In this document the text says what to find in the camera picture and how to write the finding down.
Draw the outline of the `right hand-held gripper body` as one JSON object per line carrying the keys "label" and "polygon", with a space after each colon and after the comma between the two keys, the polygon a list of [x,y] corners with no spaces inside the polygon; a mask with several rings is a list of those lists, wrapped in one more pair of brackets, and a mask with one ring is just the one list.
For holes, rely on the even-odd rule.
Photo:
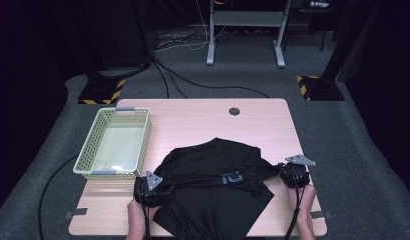
{"label": "right hand-held gripper body", "polygon": [[286,157],[285,174],[280,174],[281,179],[289,188],[302,188],[310,182],[308,166],[315,167],[316,162],[298,154]]}

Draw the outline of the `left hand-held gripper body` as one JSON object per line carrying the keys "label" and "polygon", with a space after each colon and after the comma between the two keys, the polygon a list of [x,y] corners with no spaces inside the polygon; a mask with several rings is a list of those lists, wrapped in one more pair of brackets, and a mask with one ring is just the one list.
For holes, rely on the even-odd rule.
{"label": "left hand-held gripper body", "polygon": [[137,177],[134,183],[133,197],[145,207],[157,207],[161,205],[159,187],[163,179],[156,174],[147,171],[145,176]]}

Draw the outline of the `black t-shirt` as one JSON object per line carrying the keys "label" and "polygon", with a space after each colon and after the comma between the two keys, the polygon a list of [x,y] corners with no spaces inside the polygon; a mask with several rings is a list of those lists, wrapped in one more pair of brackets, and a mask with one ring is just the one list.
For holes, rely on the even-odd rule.
{"label": "black t-shirt", "polygon": [[243,143],[176,148],[155,169],[172,192],[154,221],[178,240],[243,240],[273,198],[264,181],[278,173]]}

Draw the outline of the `person's left hand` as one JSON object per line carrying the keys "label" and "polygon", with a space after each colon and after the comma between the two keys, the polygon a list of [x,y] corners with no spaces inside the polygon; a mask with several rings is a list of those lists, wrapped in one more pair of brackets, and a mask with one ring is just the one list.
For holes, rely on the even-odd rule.
{"label": "person's left hand", "polygon": [[[130,229],[140,229],[146,226],[146,218],[142,206],[136,201],[132,200],[127,205],[128,210],[128,224]],[[147,208],[149,221],[152,221],[159,207]]]}

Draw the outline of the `person's right hand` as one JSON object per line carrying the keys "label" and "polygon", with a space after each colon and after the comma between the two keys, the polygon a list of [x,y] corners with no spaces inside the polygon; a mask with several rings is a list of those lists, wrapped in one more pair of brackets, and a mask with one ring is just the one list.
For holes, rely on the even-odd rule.
{"label": "person's right hand", "polygon": [[311,208],[316,196],[316,190],[313,185],[308,184],[298,190],[294,188],[286,189],[290,207],[298,211],[298,219],[308,219],[310,217]]}

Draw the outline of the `grey tape strip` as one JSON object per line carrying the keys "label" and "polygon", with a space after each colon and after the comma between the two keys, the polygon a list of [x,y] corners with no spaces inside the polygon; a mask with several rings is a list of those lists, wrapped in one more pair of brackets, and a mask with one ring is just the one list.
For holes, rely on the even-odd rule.
{"label": "grey tape strip", "polygon": [[328,220],[328,219],[333,218],[333,215],[330,212],[315,211],[315,212],[311,212],[311,218],[312,219],[323,218],[325,220]]}
{"label": "grey tape strip", "polygon": [[64,215],[64,219],[72,219],[74,216],[86,215],[88,208],[76,208],[72,211],[67,211]]}

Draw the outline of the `cream perforated plastic basket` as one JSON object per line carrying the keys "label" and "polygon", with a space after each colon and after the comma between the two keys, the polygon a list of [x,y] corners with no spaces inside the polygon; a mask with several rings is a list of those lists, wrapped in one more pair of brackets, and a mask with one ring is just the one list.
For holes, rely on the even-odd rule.
{"label": "cream perforated plastic basket", "polygon": [[151,128],[149,113],[140,107],[99,109],[73,172],[86,179],[139,176]]}

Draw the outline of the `black stand with striped base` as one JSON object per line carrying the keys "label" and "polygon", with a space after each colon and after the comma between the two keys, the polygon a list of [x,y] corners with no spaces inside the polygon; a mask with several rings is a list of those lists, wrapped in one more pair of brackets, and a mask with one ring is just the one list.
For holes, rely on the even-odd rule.
{"label": "black stand with striped base", "polygon": [[84,68],[87,83],[81,91],[80,104],[112,104],[119,96],[125,79],[119,76],[105,76],[93,66]]}
{"label": "black stand with striped base", "polygon": [[382,1],[349,0],[335,31],[337,46],[323,73],[320,76],[297,77],[301,94],[306,101],[344,100],[336,85],[336,77]]}

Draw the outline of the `grey metal desk frame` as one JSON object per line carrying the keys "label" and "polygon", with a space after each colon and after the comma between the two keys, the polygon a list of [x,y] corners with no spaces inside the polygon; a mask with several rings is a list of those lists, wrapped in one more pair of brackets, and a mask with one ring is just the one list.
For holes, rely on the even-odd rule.
{"label": "grey metal desk frame", "polygon": [[288,21],[291,0],[283,0],[285,2],[284,9],[280,11],[222,11],[215,9],[215,0],[209,1],[209,43],[206,59],[206,64],[208,66],[212,66],[214,64],[216,26],[277,28],[277,39],[273,41],[276,62],[279,68],[284,68],[286,66],[282,52],[282,40]]}

